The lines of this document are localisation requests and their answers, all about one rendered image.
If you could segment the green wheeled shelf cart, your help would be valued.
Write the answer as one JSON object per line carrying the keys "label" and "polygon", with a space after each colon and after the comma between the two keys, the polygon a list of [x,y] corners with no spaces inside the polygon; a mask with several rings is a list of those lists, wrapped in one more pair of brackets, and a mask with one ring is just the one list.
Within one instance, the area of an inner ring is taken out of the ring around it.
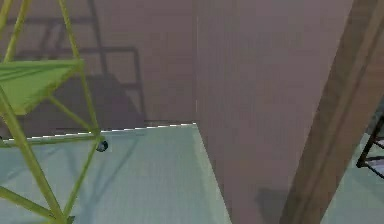
{"label": "green wheeled shelf cart", "polygon": [[[65,0],[57,1],[71,46],[72,57],[64,60],[43,59],[15,61],[13,59],[16,43],[32,2],[32,0],[22,0],[5,56],[0,61],[0,119],[3,120],[12,136],[10,140],[0,138],[0,148],[17,148],[20,150],[48,206],[43,207],[2,186],[0,186],[0,198],[44,217],[46,220],[41,224],[73,224],[75,217],[71,212],[94,153],[97,151],[103,152],[108,149],[108,142],[101,134],[101,129],[97,121],[96,111],[91,99],[91,91],[86,80],[84,60],[80,57]],[[90,122],[84,121],[54,96],[54,92],[75,74],[80,76],[91,118]],[[85,128],[86,134],[80,137],[65,135],[61,139],[50,137],[43,139],[28,138],[18,118],[27,115],[45,100],[50,101],[70,119]],[[65,143],[76,140],[92,140],[94,145],[88,154],[80,176],[73,186],[66,205],[61,207],[32,147],[34,145],[48,145],[58,142]]]}

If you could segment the brown wooden door frame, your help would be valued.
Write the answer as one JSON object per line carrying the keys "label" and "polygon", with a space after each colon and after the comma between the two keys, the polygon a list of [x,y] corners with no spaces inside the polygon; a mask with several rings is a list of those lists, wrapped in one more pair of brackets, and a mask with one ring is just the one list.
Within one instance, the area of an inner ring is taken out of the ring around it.
{"label": "brown wooden door frame", "polygon": [[353,0],[279,224],[320,224],[384,96],[384,0]]}

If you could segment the black metal frame furniture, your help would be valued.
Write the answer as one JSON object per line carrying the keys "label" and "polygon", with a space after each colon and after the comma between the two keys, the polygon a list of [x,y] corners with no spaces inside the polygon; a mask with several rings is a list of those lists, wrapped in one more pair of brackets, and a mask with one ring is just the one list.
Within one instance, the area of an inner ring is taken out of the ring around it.
{"label": "black metal frame furniture", "polygon": [[362,153],[360,154],[357,162],[357,168],[368,168],[373,173],[375,173],[378,177],[384,180],[384,174],[380,173],[377,169],[375,169],[370,162],[384,162],[384,156],[373,156],[369,157],[368,154],[374,145],[384,150],[384,145],[380,143],[381,140],[384,140],[384,137],[380,137],[379,133],[384,127],[384,115],[381,115],[378,122],[376,123],[367,143],[364,146]]}

